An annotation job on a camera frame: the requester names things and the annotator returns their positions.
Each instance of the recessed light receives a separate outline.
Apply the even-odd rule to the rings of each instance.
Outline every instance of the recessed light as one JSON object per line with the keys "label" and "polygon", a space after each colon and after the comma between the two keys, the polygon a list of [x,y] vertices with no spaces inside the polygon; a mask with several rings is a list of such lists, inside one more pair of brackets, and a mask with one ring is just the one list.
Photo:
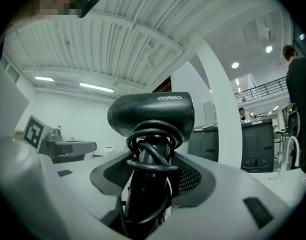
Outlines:
{"label": "recessed light", "polygon": [[53,79],[52,77],[35,76],[34,78],[35,78],[36,80],[54,82],[54,79]]}
{"label": "recessed light", "polygon": [[273,50],[273,47],[272,47],[271,45],[267,46],[266,49],[265,49],[265,51],[266,51],[267,54],[269,54],[270,52],[272,52],[272,50]]}
{"label": "recessed light", "polygon": [[112,90],[112,89],[107,89],[107,88],[99,87],[99,86],[96,86],[96,85],[91,85],[91,84],[82,83],[82,82],[80,82],[79,85],[83,86],[83,87],[87,87],[87,88],[97,89],[97,90],[101,90],[101,91],[105,91],[105,92],[109,92],[109,93],[114,93],[114,90]]}
{"label": "recessed light", "polygon": [[238,62],[234,62],[234,63],[232,64],[232,68],[233,68],[233,69],[236,69],[239,65],[240,65],[240,64],[239,64]]}

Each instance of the coiled cord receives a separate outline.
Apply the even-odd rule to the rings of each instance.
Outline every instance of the coiled cord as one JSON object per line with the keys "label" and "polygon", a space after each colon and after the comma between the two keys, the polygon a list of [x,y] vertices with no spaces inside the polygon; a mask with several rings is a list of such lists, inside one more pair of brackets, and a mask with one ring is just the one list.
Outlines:
{"label": "coiled cord", "polygon": [[[169,154],[165,157],[150,143],[145,140],[137,141],[138,137],[145,136],[163,136],[169,137]],[[174,165],[169,165],[168,161],[174,153],[174,150],[179,147],[184,141],[183,133],[174,125],[161,120],[147,120],[139,123],[133,130],[133,133],[126,139],[128,148],[134,152],[136,158],[126,161],[126,165],[133,169],[149,174],[166,174],[172,187],[172,196],[176,195],[177,188],[175,185],[178,183],[180,176],[180,168]],[[153,158],[156,164],[143,163],[139,161],[141,150],[145,149]],[[141,220],[126,220],[127,223],[134,223],[137,225],[146,224],[152,220],[156,220],[161,216],[171,203],[171,188],[165,190],[165,198],[161,206],[150,214],[147,218]]]}

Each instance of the balcony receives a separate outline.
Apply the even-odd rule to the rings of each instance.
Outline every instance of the balcony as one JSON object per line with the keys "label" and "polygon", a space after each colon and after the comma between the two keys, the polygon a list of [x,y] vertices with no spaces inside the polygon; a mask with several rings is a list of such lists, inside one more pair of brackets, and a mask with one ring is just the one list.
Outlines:
{"label": "balcony", "polygon": [[238,104],[256,100],[272,94],[285,93],[287,90],[286,76],[277,80],[267,82],[257,87],[235,93],[235,99]]}

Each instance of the sink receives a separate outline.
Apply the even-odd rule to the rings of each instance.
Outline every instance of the sink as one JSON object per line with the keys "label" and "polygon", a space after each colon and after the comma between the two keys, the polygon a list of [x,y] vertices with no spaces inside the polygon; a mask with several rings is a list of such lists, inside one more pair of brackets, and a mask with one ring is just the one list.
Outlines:
{"label": "sink", "polygon": [[306,192],[306,174],[301,169],[287,170],[284,178],[278,172],[250,173],[290,207],[298,205]]}

